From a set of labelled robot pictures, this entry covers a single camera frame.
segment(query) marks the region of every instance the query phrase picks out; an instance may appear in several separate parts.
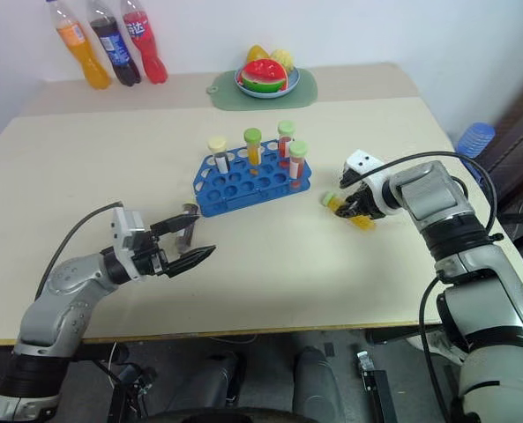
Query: beige tabletop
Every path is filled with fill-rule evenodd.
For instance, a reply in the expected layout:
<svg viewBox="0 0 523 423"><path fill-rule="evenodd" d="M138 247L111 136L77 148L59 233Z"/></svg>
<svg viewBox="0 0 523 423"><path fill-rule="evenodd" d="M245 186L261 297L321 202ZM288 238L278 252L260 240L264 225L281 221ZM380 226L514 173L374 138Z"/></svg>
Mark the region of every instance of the beige tabletop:
<svg viewBox="0 0 523 423"><path fill-rule="evenodd" d="M173 279L121 286L97 306L86 336L415 323L434 261L410 218L401 213L382 219L365 233L319 199L338 190L343 162L356 149L389 161L451 150L451 143L395 66L314 73L317 103L254 112L211 107L204 88L213 75L103 93L82 82L48 85L0 137L0 344L15 339L48 260L82 216L114 200L141 211L147 224L175 215L192 197L210 136L225 135L230 148L239 147L244 129L260 128L271 139L282 119L295 121L297 136L310 144L310 190L200 219L194 246L216 244L210 258ZM182 81L192 88L182 90ZM180 97L180 106L170 95ZM467 183L486 222L489 207L474 180L457 160L442 161ZM105 213L84 226L62 259L110 245L110 219ZM499 224L495 231L502 231ZM162 243L171 257L173 244L172 237ZM523 280L519 253L507 238L500 245ZM438 318L432 298L426 319Z"/></svg>

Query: white wall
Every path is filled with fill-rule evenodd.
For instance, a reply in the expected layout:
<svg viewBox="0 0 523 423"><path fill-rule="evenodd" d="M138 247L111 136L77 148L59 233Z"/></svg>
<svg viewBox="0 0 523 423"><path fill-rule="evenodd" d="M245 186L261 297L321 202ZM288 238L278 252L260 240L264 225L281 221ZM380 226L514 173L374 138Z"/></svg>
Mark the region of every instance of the white wall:
<svg viewBox="0 0 523 423"><path fill-rule="evenodd" d="M89 29L85 1L64 1ZM234 69L255 43L300 66L394 62L453 139L494 122L523 87L523 0L141 1L171 73ZM39 79L82 74L42 0L0 0L0 28L1 130Z"/></svg>

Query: yellow test tube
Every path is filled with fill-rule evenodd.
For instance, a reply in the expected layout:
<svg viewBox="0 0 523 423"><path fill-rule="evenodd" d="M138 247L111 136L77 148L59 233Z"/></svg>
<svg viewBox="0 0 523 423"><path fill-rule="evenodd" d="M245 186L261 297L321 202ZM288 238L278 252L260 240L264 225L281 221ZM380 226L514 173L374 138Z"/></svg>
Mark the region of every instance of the yellow test tube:
<svg viewBox="0 0 523 423"><path fill-rule="evenodd" d="M261 131L257 128L249 128L243 132L243 139L247 145L247 157L252 166L261 164Z"/></svg>
<svg viewBox="0 0 523 423"><path fill-rule="evenodd" d="M345 201L336 196L333 192L327 192L324 198L322 198L322 204L334 213L344 203ZM363 231L375 229L375 227L377 226L375 221L371 219L369 216L354 216L353 218L349 218L348 220L351 221L351 223L353 223L354 225L360 227Z"/></svg>

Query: green cap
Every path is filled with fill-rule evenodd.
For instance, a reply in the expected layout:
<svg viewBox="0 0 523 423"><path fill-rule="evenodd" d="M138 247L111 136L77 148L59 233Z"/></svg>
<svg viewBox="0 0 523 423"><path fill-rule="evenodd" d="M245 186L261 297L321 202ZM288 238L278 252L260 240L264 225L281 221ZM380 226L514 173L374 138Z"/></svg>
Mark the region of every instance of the green cap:
<svg viewBox="0 0 523 423"><path fill-rule="evenodd" d="M255 144L261 141L261 131L257 128L249 128L243 132L243 139L247 144Z"/></svg>
<svg viewBox="0 0 523 423"><path fill-rule="evenodd" d="M324 197L322 198L322 205L327 207L328 204L333 200L334 197L336 197L335 193L333 193L331 191L326 192Z"/></svg>
<svg viewBox="0 0 523 423"><path fill-rule="evenodd" d="M287 137L292 137L295 134L295 123L293 121L280 121L277 131L279 135L285 135Z"/></svg>
<svg viewBox="0 0 523 423"><path fill-rule="evenodd" d="M290 157L304 157L308 152L308 144L301 139L296 139L288 147Z"/></svg>

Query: orange soda bottle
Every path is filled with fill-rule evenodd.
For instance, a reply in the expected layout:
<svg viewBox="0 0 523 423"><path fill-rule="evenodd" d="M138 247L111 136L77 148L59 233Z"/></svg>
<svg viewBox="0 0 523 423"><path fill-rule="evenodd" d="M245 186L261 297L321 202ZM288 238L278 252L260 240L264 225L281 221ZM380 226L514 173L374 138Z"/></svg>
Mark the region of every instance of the orange soda bottle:
<svg viewBox="0 0 523 423"><path fill-rule="evenodd" d="M322 198L322 205L330 209L332 212L336 212L343 204L344 200L336 196L333 192L327 192ZM353 218L348 219L354 225L360 227L363 231L368 231L370 229L375 229L377 225L374 220L369 216L354 216Z"/></svg>
<svg viewBox="0 0 523 423"><path fill-rule="evenodd" d="M83 68L86 82L92 88L103 90L110 85L108 73L94 55L83 28L69 8L59 0L46 0L51 19L62 40Z"/></svg>

